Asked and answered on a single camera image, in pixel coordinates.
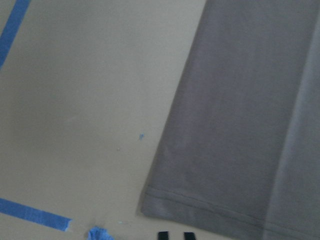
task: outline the gray fabric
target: gray fabric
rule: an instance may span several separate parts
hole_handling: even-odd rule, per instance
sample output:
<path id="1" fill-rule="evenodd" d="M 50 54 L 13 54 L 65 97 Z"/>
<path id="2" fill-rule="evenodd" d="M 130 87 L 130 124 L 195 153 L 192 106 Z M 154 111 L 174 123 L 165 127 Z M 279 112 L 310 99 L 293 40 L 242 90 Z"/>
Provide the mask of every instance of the gray fabric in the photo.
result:
<path id="1" fill-rule="evenodd" d="M 320 1 L 208 0 L 142 212 L 320 240 Z"/>

